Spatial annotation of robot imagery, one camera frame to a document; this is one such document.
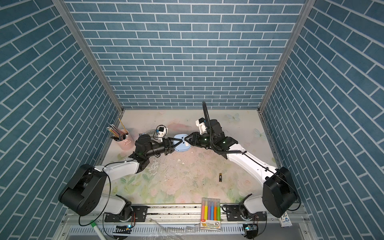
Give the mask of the light blue alarm clock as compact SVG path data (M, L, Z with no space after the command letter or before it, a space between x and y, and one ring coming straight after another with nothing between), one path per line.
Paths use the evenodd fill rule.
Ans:
M176 152L186 152L191 148L191 145L185 140L187 134L177 134L174 136L174 145Z

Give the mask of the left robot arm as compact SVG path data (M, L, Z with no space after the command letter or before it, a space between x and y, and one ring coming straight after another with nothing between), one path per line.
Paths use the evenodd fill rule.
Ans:
M142 172L150 163L150 157L171 154L183 142L183 139L176 138L162 138L157 142L149 135L142 135L135 142L135 151L127 159L105 166L80 166L59 194L59 202L81 217L107 213L120 222L126 222L133 216L132 203L122 196L114 197L112 190L104 194L104 186Z

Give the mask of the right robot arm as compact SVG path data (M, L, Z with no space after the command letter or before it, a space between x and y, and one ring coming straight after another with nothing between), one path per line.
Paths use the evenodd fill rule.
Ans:
M239 202L240 215L245 220L259 212L268 212L276 218L283 216L299 200L290 171L261 161L237 140L226 136L220 123L210 119L206 102L202 102L202 106L204 117L197 120L199 131L188 135L185 141L191 146L214 151L259 181L263 187L262 194L249 194Z

